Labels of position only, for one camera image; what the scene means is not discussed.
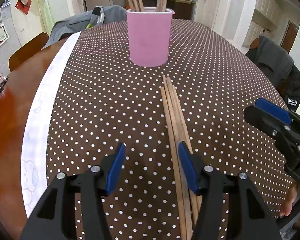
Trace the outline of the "person's right hand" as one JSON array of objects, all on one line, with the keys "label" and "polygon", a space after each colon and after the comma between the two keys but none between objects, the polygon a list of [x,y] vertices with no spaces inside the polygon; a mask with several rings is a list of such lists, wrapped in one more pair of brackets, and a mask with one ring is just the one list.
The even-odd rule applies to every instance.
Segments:
[{"label": "person's right hand", "polygon": [[279,213],[280,218],[282,218],[283,216],[290,215],[293,208],[293,203],[296,201],[298,196],[298,189],[299,189],[298,183],[296,181],[293,181],[286,194],[285,200],[281,205],[281,209]]}]

